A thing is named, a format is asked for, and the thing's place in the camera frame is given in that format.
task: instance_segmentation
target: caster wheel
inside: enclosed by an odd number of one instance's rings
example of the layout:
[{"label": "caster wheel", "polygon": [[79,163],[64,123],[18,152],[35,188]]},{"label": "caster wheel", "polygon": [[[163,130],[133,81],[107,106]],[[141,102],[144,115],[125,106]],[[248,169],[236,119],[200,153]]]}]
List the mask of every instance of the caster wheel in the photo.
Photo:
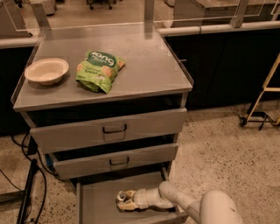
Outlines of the caster wheel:
[{"label": "caster wheel", "polygon": [[240,125],[245,126],[247,124],[247,119],[245,117],[240,117]]}]

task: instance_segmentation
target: white bowl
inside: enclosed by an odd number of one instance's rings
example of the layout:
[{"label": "white bowl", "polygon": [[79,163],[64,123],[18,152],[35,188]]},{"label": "white bowl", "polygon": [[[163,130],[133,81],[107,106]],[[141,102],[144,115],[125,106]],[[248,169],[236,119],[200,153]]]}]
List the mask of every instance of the white bowl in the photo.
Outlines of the white bowl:
[{"label": "white bowl", "polygon": [[63,59],[41,59],[29,65],[24,76],[29,81],[49,86],[59,82],[68,69],[69,65]]}]

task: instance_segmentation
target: open drawer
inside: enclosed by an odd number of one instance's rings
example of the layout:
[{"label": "open drawer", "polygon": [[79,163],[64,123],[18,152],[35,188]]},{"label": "open drawer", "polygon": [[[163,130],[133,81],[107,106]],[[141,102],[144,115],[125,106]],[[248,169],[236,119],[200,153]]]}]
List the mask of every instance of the open drawer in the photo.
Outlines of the open drawer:
[{"label": "open drawer", "polygon": [[177,207],[172,209],[148,208],[123,212],[116,206],[116,195],[120,191],[141,188],[156,188],[168,180],[165,168],[160,164],[152,168],[128,169],[112,172],[108,176],[99,176],[102,182],[82,180],[77,184],[77,223],[114,223],[114,224],[151,224],[151,223],[184,223],[186,213]]},{"label": "open drawer", "polygon": [[179,133],[185,119],[186,109],[176,108],[35,128],[31,135],[43,153],[52,153]]},{"label": "open drawer", "polygon": [[136,150],[125,150],[92,157],[80,157],[54,162],[53,167],[62,179],[73,179],[98,173],[152,165],[175,159],[175,143]]}]

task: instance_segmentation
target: snack bag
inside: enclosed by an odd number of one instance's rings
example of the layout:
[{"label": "snack bag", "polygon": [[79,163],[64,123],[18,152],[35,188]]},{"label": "snack bag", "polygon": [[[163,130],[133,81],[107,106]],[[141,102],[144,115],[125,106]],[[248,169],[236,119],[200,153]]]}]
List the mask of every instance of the snack bag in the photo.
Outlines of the snack bag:
[{"label": "snack bag", "polygon": [[104,91],[106,94],[125,61],[114,55],[91,51],[87,58],[77,66],[76,80],[94,92]]}]

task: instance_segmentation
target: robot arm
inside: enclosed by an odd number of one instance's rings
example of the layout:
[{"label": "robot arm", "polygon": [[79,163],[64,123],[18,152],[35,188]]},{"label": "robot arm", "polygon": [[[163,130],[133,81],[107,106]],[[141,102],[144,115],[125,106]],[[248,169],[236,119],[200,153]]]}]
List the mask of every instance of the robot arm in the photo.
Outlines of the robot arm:
[{"label": "robot arm", "polygon": [[119,192],[117,195],[117,206],[122,210],[171,208],[175,205],[200,224],[242,224],[235,203],[221,191],[207,192],[201,201],[196,201],[164,181],[158,188]]}]

